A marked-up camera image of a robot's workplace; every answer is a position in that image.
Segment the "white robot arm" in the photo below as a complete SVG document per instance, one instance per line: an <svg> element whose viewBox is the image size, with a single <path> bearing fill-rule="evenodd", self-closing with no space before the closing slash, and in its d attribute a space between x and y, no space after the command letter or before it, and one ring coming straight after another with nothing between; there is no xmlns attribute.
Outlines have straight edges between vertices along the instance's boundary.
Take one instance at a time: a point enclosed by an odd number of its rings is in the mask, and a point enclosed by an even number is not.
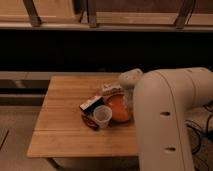
<svg viewBox="0 0 213 171"><path fill-rule="evenodd" d="M195 171L185 113L213 101L213 72L133 69L118 81L134 115L140 171Z"/></svg>

